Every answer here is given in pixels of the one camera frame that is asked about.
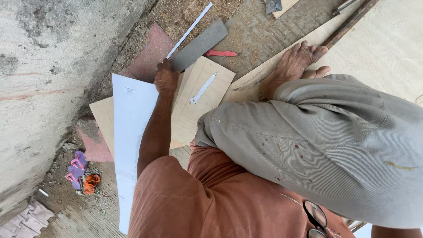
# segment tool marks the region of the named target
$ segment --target gray pants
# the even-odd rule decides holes
[[[269,102],[223,103],[200,118],[195,143],[345,218],[423,226],[423,108],[352,76],[290,81]]]

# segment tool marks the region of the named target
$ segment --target label sticker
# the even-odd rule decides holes
[[[124,87],[124,91],[129,93],[135,93],[135,89],[128,88],[128,87]]]

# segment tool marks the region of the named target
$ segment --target orange cloth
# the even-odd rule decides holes
[[[128,238],[304,238],[314,228],[304,197],[247,172],[219,149],[191,149],[188,171],[163,156],[141,173]],[[354,237],[341,217],[322,209],[328,237]]]
[[[84,182],[84,194],[93,194],[99,182],[100,176],[92,174],[88,175]]]

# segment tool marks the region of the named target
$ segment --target hairy arm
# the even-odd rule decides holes
[[[154,84],[159,97],[141,139],[137,177],[155,159],[169,155],[172,102],[178,74],[169,65],[167,59],[157,66]]]
[[[420,229],[394,229],[373,225],[371,238],[422,238]]]

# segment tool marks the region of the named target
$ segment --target eyeglasses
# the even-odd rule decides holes
[[[302,204],[308,219],[315,227],[307,231],[307,238],[328,238],[325,230],[327,219],[323,210],[314,202],[305,201]]]

